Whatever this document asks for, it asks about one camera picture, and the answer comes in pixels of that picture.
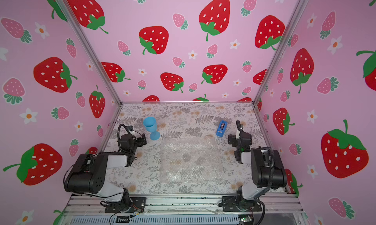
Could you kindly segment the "blue tape dispenser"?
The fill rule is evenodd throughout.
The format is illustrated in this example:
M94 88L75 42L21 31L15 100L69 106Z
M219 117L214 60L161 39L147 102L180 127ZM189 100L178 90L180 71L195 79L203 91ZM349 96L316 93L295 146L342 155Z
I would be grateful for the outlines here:
M218 137L223 137L227 129L227 122L222 120L220 121L217 131L216 131L216 136Z

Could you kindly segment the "blue plastic wine glass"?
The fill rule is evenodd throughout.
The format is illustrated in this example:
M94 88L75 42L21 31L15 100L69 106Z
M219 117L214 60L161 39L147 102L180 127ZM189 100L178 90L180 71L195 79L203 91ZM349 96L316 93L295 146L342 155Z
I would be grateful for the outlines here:
M146 130L150 132L151 140L156 141L161 137L160 133L157 131L158 125L154 117L145 118L143 121L143 125L146 128Z

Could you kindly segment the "clear bubble wrap sheet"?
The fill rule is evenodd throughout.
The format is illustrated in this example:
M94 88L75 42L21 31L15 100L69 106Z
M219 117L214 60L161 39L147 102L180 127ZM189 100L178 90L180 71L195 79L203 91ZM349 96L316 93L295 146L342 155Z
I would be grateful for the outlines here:
M215 138L165 138L160 146L160 180L167 184L218 182L224 176Z

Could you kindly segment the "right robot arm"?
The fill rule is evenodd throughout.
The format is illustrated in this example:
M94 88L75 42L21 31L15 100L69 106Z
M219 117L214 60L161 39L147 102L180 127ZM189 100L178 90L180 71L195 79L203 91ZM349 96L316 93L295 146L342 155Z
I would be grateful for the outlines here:
M236 148L236 161L251 167L252 182L240 187L241 198L255 201L271 189L286 187L287 174L276 150L271 147L252 148L251 143L251 134L242 129L228 135L228 144Z

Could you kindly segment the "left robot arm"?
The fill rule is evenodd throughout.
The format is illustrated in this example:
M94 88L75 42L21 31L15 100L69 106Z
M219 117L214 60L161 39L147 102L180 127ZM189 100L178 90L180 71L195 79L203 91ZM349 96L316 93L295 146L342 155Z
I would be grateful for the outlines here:
M137 159L137 148L146 145L147 140L144 134L136 137L128 133L119 137L117 143L120 146L119 152L81 154L70 172L64 176L65 191L101 198L105 207L118 207L122 210L133 207L128 190L111 183L106 178L106 172L131 166Z

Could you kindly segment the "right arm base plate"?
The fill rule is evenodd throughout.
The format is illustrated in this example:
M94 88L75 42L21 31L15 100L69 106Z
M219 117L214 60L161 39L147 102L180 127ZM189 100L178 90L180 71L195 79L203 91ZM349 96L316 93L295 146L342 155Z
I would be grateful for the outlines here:
M223 196L218 206L225 212L262 212L260 202L237 199L235 196Z

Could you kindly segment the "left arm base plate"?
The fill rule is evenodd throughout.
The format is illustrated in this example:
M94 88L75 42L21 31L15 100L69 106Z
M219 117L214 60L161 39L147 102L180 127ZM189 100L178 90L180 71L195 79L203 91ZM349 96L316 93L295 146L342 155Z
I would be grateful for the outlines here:
M123 198L119 202L105 202L107 205L105 206L105 213L135 213L141 212L143 213L146 205L146 197L130 197L130 198Z

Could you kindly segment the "aluminium rail frame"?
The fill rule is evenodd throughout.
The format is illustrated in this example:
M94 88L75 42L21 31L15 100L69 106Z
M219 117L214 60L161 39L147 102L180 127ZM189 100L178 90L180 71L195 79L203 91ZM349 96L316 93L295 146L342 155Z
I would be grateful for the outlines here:
M294 194L268 193L260 197L260 202L246 209L236 206L234 194L149 194L131 195L142 215L187 215L187 214L261 214L261 203L266 214L302 214L304 210ZM111 215L101 205L102 198L90 196L71 196L63 214L74 215Z

